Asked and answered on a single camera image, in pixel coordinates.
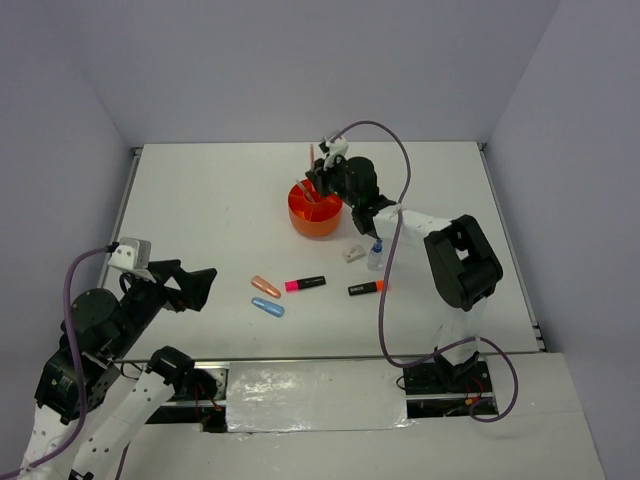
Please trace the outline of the clear white pen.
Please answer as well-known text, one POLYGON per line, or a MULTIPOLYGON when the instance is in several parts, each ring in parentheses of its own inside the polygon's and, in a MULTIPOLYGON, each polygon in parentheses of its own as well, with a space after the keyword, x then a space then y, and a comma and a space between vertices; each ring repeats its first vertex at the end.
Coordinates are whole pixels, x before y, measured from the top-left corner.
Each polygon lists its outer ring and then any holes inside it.
POLYGON ((296 179, 295 183, 309 202, 316 203, 310 191, 305 187, 305 185, 300 180, 296 179))

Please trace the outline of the small white eraser block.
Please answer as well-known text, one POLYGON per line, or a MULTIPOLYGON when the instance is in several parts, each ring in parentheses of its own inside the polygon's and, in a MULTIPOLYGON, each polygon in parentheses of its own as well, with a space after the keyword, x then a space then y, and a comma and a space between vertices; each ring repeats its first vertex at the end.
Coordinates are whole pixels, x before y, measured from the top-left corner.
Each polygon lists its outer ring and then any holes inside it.
POLYGON ((346 263, 351 263, 363 258, 366 255, 365 249, 360 245, 354 245, 342 252, 342 256, 346 263))

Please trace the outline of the orange capsule eraser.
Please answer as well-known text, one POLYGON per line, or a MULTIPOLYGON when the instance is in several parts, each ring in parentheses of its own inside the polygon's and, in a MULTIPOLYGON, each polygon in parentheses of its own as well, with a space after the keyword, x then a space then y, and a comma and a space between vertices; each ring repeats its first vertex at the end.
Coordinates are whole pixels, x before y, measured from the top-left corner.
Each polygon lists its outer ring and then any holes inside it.
POLYGON ((266 293, 267 295, 273 298, 281 297, 280 290, 260 276, 254 276, 251 279, 251 285, 256 289, 260 290, 261 292, 266 293))

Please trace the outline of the blue cap glue bottle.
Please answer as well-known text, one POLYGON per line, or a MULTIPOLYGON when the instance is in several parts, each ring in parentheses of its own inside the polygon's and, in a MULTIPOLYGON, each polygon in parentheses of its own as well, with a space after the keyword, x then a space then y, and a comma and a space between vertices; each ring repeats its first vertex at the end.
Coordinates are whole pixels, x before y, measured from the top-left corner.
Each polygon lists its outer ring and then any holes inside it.
POLYGON ((376 239, 369 251, 367 268, 371 271, 379 271, 383 268, 383 263, 383 241, 381 239, 376 239))

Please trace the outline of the blue capsule eraser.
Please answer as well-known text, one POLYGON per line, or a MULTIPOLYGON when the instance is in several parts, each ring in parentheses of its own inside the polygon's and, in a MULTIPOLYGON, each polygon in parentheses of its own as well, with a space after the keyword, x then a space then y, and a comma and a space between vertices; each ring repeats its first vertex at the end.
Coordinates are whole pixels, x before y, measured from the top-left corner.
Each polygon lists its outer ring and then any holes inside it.
POLYGON ((251 303, 256 308, 259 308, 260 310, 277 318, 281 318, 285 313, 285 309, 283 306, 261 297, 253 297, 251 303))

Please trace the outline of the orange highlighter with black body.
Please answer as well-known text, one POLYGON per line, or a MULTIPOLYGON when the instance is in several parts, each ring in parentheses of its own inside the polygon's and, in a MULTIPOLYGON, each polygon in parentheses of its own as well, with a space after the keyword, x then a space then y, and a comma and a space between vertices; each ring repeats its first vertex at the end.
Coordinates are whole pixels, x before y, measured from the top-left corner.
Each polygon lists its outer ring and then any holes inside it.
POLYGON ((383 280, 377 280, 349 286, 347 291, 349 296, 354 297, 365 294, 380 293, 384 290, 384 288, 385 282, 383 280))

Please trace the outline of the pink highlighter with black cap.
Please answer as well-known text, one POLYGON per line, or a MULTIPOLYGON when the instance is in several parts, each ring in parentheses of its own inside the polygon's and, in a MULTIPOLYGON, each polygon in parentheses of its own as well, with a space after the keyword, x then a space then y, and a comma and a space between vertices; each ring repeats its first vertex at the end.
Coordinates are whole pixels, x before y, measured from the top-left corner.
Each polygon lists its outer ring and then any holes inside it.
POLYGON ((324 286, 325 284, 326 284, 326 278, 324 276, 313 276, 313 277, 287 281, 284 284, 284 287, 287 293, 293 293, 301 290, 307 290, 310 288, 324 286))

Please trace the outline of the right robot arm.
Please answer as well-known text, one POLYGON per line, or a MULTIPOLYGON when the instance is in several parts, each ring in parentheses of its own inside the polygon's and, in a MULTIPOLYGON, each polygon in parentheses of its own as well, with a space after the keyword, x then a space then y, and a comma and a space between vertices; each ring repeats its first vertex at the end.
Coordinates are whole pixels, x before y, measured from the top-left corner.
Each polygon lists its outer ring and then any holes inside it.
POLYGON ((441 219, 403 207, 412 169, 404 159, 405 181, 396 200, 380 192, 373 162, 363 156, 330 154, 313 160, 305 173, 321 197, 337 196, 351 211, 357 231, 387 245, 383 279, 391 270, 400 240, 426 254, 436 292, 446 305, 465 314, 495 293, 503 267, 471 215, 441 219))

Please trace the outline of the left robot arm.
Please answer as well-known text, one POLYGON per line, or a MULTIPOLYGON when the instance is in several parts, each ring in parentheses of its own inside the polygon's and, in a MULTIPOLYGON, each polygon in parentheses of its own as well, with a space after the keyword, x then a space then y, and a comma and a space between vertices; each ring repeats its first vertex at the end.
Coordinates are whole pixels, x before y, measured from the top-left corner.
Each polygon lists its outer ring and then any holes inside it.
POLYGON ((36 393, 31 439, 21 479, 103 479, 122 465, 129 444, 171 398, 212 401, 217 381, 180 350, 156 350, 122 403, 89 435, 82 432, 120 377, 117 363, 162 311, 199 312, 217 276, 187 272, 178 260, 156 261, 120 276, 124 295, 104 288, 66 300, 58 350, 46 362, 36 393))

